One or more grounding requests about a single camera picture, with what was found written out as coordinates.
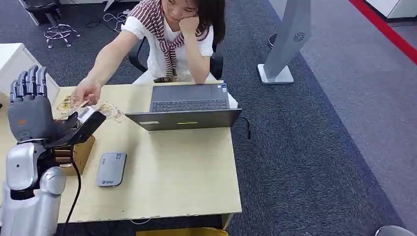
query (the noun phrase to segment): black office chair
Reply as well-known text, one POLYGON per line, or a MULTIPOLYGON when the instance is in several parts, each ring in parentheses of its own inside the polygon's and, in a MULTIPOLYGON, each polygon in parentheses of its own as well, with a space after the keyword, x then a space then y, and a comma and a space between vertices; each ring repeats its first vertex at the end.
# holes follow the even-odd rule
MULTIPOLYGON (((141 70, 142 72, 145 72, 148 70, 139 62, 139 52, 143 46, 145 39, 146 37, 144 37, 143 40, 140 40, 139 43, 136 44, 136 46, 133 47, 132 50, 130 50, 128 54, 130 63, 134 65, 136 68, 138 68, 139 70, 141 70)), ((224 50, 223 47, 224 47, 223 42, 221 42, 220 44, 213 43, 214 54, 210 58, 210 73, 217 80, 220 80, 223 74, 223 50, 224 50)))
POLYGON ((80 34, 78 34, 73 27, 57 23, 54 15, 59 15, 59 6, 59 0, 24 0, 24 7, 26 11, 30 13, 43 13, 51 22, 52 27, 47 28, 43 32, 43 36, 45 36, 46 42, 48 43, 48 48, 53 47, 52 44, 50 44, 50 40, 56 39, 63 39, 66 42, 66 46, 71 47, 71 44, 66 39, 71 32, 76 33, 76 36, 80 37, 80 34))

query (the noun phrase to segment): woman's arm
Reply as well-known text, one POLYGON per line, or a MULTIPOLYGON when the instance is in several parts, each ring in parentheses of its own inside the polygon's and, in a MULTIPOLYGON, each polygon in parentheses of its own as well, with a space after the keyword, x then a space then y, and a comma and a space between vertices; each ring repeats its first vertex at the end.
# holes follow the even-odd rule
POLYGON ((191 76, 197 84, 203 84, 210 72, 210 57, 203 57, 198 47, 195 31, 199 24, 198 17, 184 18, 179 22, 185 40, 185 54, 191 76))
POLYGON ((138 38, 133 33, 123 30, 98 53, 94 67, 86 79, 93 80, 101 86, 105 85, 137 42, 138 38))

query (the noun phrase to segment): floor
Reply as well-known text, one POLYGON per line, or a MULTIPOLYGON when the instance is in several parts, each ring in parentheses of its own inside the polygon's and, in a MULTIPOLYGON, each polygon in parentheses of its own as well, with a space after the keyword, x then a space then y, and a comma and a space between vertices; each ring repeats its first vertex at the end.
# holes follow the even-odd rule
MULTIPOLYGON (((271 0, 280 16, 285 0, 271 0)), ((417 27, 393 27, 417 48, 417 27)), ((315 0, 301 54, 405 225, 417 232, 417 66, 349 1, 315 0)))
MULTIPOLYGON (((252 127, 251 140, 244 123, 232 128, 243 212, 228 232, 367 236, 389 224, 417 232, 417 68, 347 0, 315 0, 313 36, 289 64, 295 83, 263 86, 256 65, 267 58, 267 38, 279 28, 274 9, 280 15, 285 5, 270 1, 228 0, 223 78, 252 127)), ((115 6, 118 13, 132 3, 115 6)), ((6 1, 0 9, 0 43, 24 43, 60 86, 74 86, 117 34, 104 24, 85 27, 102 17, 102 8, 62 7, 63 21, 82 36, 71 48, 56 43, 48 50, 45 26, 33 25, 17 1, 6 1)), ((124 60, 109 83, 131 83, 139 75, 124 60)), ((143 226, 72 224, 69 233, 87 235, 87 226, 94 235, 115 228, 118 235, 132 236, 135 230, 218 223, 208 216, 143 226)))
POLYGON ((411 46, 417 49, 417 22, 390 24, 411 46))

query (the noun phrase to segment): robot finger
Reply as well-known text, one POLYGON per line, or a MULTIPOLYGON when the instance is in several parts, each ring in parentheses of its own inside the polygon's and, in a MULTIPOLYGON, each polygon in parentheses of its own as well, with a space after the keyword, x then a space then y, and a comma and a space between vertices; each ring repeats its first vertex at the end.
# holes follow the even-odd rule
POLYGON ((42 67, 36 73, 36 85, 37 91, 36 95, 42 95, 47 97, 48 91, 46 88, 46 67, 42 67))
POLYGON ((16 90, 16 86, 17 86, 17 80, 14 80, 11 84, 10 84, 10 104, 15 103, 16 99, 17 99, 17 90, 16 90))
POLYGON ((38 66, 34 65, 28 71, 28 77, 26 78, 26 92, 28 94, 36 95, 36 72, 38 71, 38 66))
POLYGON ((17 96, 24 97, 26 95, 26 77, 28 73, 26 71, 20 73, 18 87, 17 87, 17 96))

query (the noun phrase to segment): laptop keyboard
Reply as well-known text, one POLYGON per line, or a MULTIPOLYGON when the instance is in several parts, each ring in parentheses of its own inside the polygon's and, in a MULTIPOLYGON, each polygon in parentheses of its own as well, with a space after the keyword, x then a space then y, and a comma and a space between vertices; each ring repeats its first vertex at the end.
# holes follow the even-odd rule
POLYGON ((227 109, 226 99, 153 102, 153 112, 183 112, 227 109))

